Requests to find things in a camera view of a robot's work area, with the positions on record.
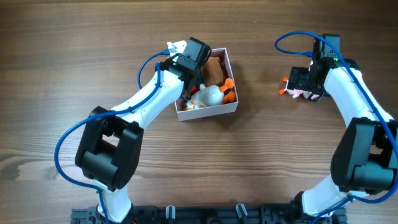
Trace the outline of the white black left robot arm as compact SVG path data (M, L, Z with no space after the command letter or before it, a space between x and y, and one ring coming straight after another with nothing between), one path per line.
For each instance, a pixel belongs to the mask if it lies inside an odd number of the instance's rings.
M192 37L157 63L151 81L130 99L111 110L98 106L90 113L75 164L98 189L95 223L133 220L127 183L137 169L144 130L198 83L210 55L211 47Z

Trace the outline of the brown plush bear toy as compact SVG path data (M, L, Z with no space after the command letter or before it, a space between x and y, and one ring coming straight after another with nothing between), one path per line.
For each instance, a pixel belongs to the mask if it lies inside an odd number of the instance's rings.
M201 73L205 86L221 86L224 83L224 73L218 57L210 57L202 66Z

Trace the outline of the white plush duck orange feet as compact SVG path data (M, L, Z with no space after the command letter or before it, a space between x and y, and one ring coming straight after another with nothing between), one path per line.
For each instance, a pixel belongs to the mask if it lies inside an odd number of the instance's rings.
M195 110L232 103L236 99L234 81L227 78L222 86L200 84L200 89L186 103L185 110Z

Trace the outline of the white pink duck figurine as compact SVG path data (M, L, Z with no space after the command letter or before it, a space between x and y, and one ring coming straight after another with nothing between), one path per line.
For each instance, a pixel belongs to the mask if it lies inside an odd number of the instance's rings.
M289 95L292 96L292 98L298 98L299 96L303 96L304 98L306 98L309 101L318 101L322 96L321 95L317 95L314 94L310 91L304 91L304 90L298 90L298 89L294 89L294 90L290 90L287 88L287 85L289 84L289 79L287 77L284 77L282 80L284 83L286 83L285 88L279 90L279 94L283 95L284 93L288 93Z

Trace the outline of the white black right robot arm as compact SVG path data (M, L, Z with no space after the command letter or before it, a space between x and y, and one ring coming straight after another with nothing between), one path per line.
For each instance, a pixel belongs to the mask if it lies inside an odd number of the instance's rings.
M372 96L358 64L343 58L338 35L311 36L310 66L292 68L279 93L312 102L330 96L346 125L330 174L290 203L290 220L316 223L354 200L380 203L397 191L397 121Z

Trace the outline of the red toy fire truck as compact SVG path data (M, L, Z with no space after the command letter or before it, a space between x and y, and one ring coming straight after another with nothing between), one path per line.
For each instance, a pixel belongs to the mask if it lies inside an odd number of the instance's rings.
M190 95L193 95L193 94L196 93L196 92L197 92L197 87L196 87L196 86L193 86L192 89L189 91L189 94L190 94Z

